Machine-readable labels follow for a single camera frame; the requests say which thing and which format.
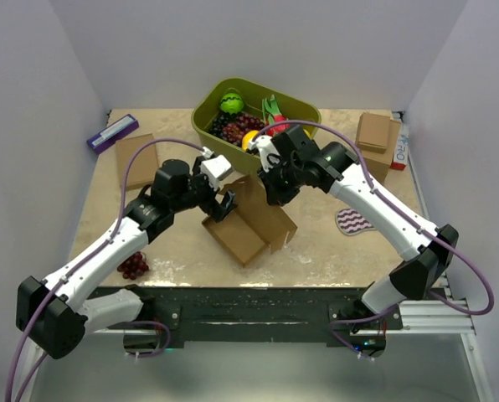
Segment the purple black striped cloth pad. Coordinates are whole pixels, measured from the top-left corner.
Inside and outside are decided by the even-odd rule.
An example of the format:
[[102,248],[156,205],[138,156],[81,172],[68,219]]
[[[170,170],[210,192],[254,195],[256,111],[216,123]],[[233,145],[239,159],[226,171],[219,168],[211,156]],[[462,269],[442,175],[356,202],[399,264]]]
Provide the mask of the purple black striped cloth pad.
[[355,209],[341,209],[335,214],[338,229],[346,236],[359,235],[375,228]]

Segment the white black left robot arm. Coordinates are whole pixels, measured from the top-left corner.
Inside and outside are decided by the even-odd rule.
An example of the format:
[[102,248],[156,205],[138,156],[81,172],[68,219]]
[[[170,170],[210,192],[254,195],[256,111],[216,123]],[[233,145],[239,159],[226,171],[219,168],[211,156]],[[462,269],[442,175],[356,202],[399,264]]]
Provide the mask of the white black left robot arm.
[[233,168],[223,155],[199,156],[193,165],[165,161],[152,183],[78,257],[43,280],[32,276],[18,287],[16,326],[51,358],[68,355],[91,320],[83,307],[96,287],[125,260],[169,229],[176,214],[194,208],[219,222],[235,207],[234,194],[216,196]]

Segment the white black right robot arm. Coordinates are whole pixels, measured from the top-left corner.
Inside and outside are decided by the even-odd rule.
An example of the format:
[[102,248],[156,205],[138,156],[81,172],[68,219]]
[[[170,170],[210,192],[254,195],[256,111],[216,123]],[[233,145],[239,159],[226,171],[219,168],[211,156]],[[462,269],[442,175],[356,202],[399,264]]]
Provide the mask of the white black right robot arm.
[[375,328],[384,313],[405,300],[421,300],[450,264],[447,246],[458,232],[416,214],[363,170],[359,157],[339,142],[319,147],[300,125],[273,137],[255,137],[248,149],[260,157],[258,176],[270,205],[288,204],[301,187],[323,193],[352,207],[395,248],[401,263],[337,314],[360,327]]

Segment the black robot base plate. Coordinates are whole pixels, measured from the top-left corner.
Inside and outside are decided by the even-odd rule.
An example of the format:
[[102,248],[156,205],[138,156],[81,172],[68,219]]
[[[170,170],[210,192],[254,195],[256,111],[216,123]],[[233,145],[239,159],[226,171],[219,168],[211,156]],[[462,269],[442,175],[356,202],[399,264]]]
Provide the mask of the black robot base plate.
[[323,343],[381,355],[403,327],[400,310],[371,322],[346,317],[361,296],[341,287],[139,287],[146,299],[138,325],[116,324],[128,353],[183,348],[190,342]]

